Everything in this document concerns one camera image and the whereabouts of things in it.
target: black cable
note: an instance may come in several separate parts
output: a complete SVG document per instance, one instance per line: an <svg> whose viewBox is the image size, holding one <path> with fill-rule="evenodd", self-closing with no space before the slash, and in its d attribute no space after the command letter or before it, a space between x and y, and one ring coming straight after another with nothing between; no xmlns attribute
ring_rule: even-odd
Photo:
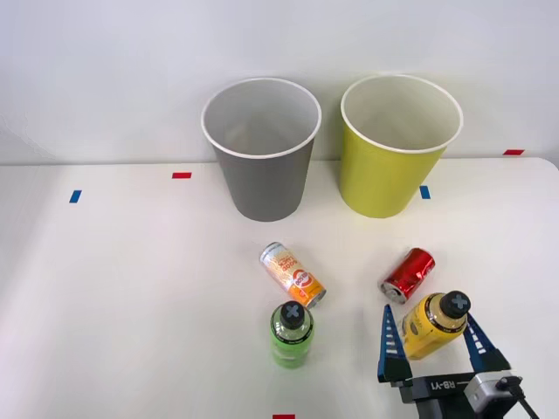
<svg viewBox="0 0 559 419"><path fill-rule="evenodd" d="M521 404L524 410L526 410L526 413L529 414L531 419L540 419L540 417L530 407L528 402L526 402L526 396L520 386L521 381L521 377L503 377L499 380L499 382L497 382L495 387L499 390L508 390L508 392Z"/></svg>
<svg viewBox="0 0 559 419"><path fill-rule="evenodd" d="M526 398L518 399L518 403L526 410L526 413L530 415L532 419L540 419L540 417L534 412L534 410L530 407L528 402L526 402Z"/></svg>

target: blue tape marker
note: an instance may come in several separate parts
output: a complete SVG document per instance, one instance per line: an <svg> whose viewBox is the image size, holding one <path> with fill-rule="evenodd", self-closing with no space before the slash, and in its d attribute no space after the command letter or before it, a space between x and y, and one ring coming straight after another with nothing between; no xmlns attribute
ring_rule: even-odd
<svg viewBox="0 0 559 419"><path fill-rule="evenodd" d="M70 198L70 203L78 203L80 196L81 190L74 190L72 193L72 197Z"/></svg>
<svg viewBox="0 0 559 419"><path fill-rule="evenodd" d="M421 185L419 187L419 192L421 192L421 197L423 199L431 199L431 194L429 193L429 188L427 188L425 185Z"/></svg>

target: gray paper cup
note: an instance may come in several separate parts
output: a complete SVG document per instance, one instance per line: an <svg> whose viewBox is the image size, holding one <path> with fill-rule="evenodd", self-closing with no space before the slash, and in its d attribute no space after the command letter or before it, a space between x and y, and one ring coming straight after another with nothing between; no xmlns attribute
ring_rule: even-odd
<svg viewBox="0 0 559 419"><path fill-rule="evenodd" d="M321 106L283 79L248 79L216 94L202 112L229 192L241 214L276 221L299 206Z"/></svg>

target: paper cup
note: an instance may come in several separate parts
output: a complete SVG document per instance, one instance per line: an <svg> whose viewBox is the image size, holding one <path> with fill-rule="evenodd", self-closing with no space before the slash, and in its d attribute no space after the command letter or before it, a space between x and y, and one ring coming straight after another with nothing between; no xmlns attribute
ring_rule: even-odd
<svg viewBox="0 0 559 419"><path fill-rule="evenodd" d="M377 218L406 207L463 125L451 94L407 75L354 83L343 95L342 117L343 200Z"/></svg>
<svg viewBox="0 0 559 419"><path fill-rule="evenodd" d="M248 79L215 95L202 112L235 206L276 221L300 204L321 107L307 89L283 79Z"/></svg>

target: green plastic bottle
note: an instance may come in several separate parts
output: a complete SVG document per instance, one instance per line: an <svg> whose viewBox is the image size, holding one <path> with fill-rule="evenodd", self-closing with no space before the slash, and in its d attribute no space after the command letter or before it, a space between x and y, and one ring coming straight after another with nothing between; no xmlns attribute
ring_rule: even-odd
<svg viewBox="0 0 559 419"><path fill-rule="evenodd" d="M288 301L273 311L270 327L273 358L282 367L300 367L314 337L311 312L297 301Z"/></svg>

